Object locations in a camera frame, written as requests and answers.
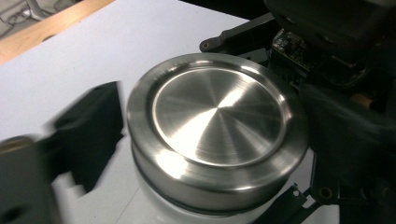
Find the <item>gray floor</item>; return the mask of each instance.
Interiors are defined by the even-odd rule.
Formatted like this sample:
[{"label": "gray floor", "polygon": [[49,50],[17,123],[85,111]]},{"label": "gray floor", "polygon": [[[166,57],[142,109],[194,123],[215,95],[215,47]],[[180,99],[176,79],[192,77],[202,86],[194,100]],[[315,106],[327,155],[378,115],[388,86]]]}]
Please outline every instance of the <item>gray floor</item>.
[{"label": "gray floor", "polygon": [[[56,14],[75,4],[75,0],[36,0],[46,16]],[[0,40],[29,27],[34,19],[24,0],[0,0]]]}]

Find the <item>white tabletop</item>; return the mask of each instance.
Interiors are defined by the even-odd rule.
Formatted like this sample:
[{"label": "white tabletop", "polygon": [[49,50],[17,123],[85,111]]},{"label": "white tabletop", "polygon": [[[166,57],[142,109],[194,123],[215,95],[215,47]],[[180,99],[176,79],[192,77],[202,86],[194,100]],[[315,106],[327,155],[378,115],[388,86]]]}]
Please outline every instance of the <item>white tabletop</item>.
[{"label": "white tabletop", "polygon": [[[0,67],[0,140],[50,133],[43,126],[86,90],[120,81],[125,103],[136,81],[172,57],[199,52],[201,41],[245,20],[177,0],[116,0],[88,19]],[[97,188],[78,196],[69,175],[54,183],[68,224],[163,223],[145,198],[125,137]],[[291,177],[309,185],[312,154]],[[338,223],[338,208],[320,208],[305,223]]]}]

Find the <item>metal pot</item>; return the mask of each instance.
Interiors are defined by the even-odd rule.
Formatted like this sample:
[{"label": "metal pot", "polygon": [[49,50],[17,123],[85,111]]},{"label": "metal pot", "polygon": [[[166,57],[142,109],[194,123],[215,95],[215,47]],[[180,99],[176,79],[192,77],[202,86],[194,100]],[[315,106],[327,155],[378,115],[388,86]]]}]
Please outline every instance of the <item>metal pot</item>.
[{"label": "metal pot", "polygon": [[298,97],[266,68],[199,53],[149,70],[127,117],[139,173],[166,201],[228,216],[274,197],[307,148]]}]

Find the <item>metal bowl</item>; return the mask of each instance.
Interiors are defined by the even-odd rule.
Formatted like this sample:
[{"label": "metal bowl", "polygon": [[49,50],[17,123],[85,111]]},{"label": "metal bowl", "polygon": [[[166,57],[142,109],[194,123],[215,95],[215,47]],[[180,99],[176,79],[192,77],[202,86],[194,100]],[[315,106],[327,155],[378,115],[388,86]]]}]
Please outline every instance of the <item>metal bowl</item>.
[{"label": "metal bowl", "polygon": [[275,196],[307,148],[298,97],[266,68],[199,53],[149,70],[127,108],[139,172],[167,201],[236,214]]}]

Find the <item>brushed metal surface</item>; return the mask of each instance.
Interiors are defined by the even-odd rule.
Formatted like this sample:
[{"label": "brushed metal surface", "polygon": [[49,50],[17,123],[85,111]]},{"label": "brushed metal surface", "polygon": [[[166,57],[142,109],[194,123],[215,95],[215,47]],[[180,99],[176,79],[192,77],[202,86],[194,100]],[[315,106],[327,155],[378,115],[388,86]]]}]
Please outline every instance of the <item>brushed metal surface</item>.
[{"label": "brushed metal surface", "polygon": [[203,214],[271,199],[307,148],[297,96],[260,65],[180,56],[148,71],[127,108],[136,166],[166,200]]}]

